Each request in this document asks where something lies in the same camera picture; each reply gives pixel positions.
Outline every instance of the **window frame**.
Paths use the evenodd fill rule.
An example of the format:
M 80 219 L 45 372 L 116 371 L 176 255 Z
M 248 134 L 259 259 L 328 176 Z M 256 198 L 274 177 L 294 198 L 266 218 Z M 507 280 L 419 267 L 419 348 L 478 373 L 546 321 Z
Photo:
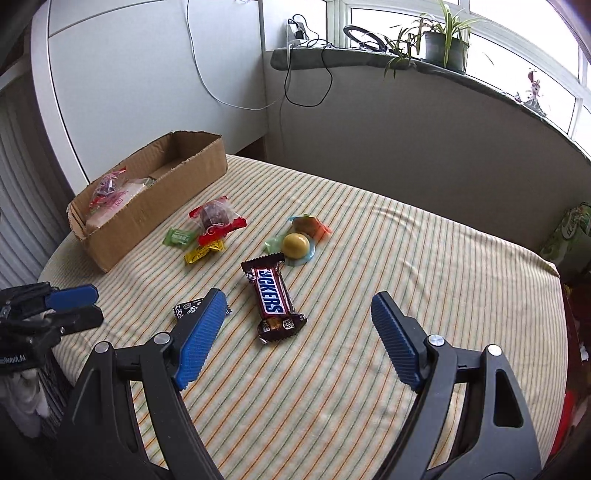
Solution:
M 349 39 L 343 33 L 343 27 L 351 22 L 351 10 L 354 8 L 394 12 L 399 14 L 420 16 L 422 12 L 433 15 L 443 21 L 441 7 L 437 0 L 324 0 L 326 1 L 327 40 L 336 47 L 348 48 Z M 452 14 L 460 10 L 463 20 L 480 18 L 470 13 L 470 0 L 459 0 L 459 5 L 448 3 Z M 507 50 L 519 55 L 536 68 L 549 75 L 574 96 L 573 115 L 566 134 L 572 140 L 577 121 L 583 107 L 591 111 L 591 90 L 585 86 L 587 80 L 587 62 L 579 47 L 579 74 L 575 76 L 569 69 L 548 55 L 537 45 L 526 40 L 507 27 L 492 21 L 477 22 L 472 25 L 472 33 L 485 38 Z

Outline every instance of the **gray wall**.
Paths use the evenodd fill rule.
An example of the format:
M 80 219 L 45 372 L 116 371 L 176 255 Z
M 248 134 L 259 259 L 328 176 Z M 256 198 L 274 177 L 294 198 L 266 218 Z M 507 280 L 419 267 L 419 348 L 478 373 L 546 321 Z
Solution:
M 285 72 L 273 70 L 269 59 L 267 52 L 267 98 L 275 99 L 283 92 Z M 270 161 L 383 194 L 533 250 L 565 209 L 591 200 L 587 157 L 514 106 L 415 71 L 399 72 L 395 79 L 368 66 L 332 73 L 332 89 L 320 106 L 285 101 L 268 109 Z M 289 96 L 314 104 L 329 80 L 322 69 L 294 71 Z
M 0 288 L 37 281 L 69 231 L 72 197 L 41 123 L 29 72 L 0 92 Z

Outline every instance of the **silver bolt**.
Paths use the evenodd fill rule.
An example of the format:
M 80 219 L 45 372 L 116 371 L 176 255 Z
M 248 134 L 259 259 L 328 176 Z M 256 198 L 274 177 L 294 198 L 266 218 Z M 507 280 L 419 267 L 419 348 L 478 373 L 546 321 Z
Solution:
M 441 335 L 429 335 L 429 343 L 433 346 L 442 346 L 445 343 L 445 338 Z
M 157 333 L 154 337 L 154 343 L 156 345 L 166 345 L 170 341 L 170 335 L 166 332 Z
M 95 346 L 96 353 L 105 353 L 109 349 L 109 344 L 107 342 L 99 342 Z
M 501 353 L 503 353 L 503 350 L 501 350 L 501 347 L 498 345 L 489 345 L 488 346 L 488 352 L 492 355 L 492 356 L 500 356 Z

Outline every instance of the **snickers bar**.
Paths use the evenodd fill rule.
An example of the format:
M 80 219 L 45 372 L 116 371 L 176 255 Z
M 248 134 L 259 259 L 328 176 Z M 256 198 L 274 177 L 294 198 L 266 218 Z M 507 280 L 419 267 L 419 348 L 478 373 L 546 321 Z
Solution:
M 263 343 L 283 340 L 299 332 L 306 316 L 294 311 L 279 269 L 283 253 L 254 258 L 242 263 L 242 270 L 255 287 L 261 312 L 258 336 Z

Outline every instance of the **cardboard box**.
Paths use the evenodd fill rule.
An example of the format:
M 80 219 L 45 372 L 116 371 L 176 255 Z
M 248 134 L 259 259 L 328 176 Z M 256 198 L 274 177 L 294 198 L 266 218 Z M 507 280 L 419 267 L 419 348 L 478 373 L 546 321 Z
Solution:
M 220 135 L 183 131 L 154 140 L 109 172 L 122 167 L 127 169 L 127 179 L 151 177 L 155 183 L 90 235 L 86 234 L 84 227 L 88 205 L 103 176 L 80 192 L 67 210 L 72 232 L 104 272 L 113 268 L 161 222 L 228 170 Z

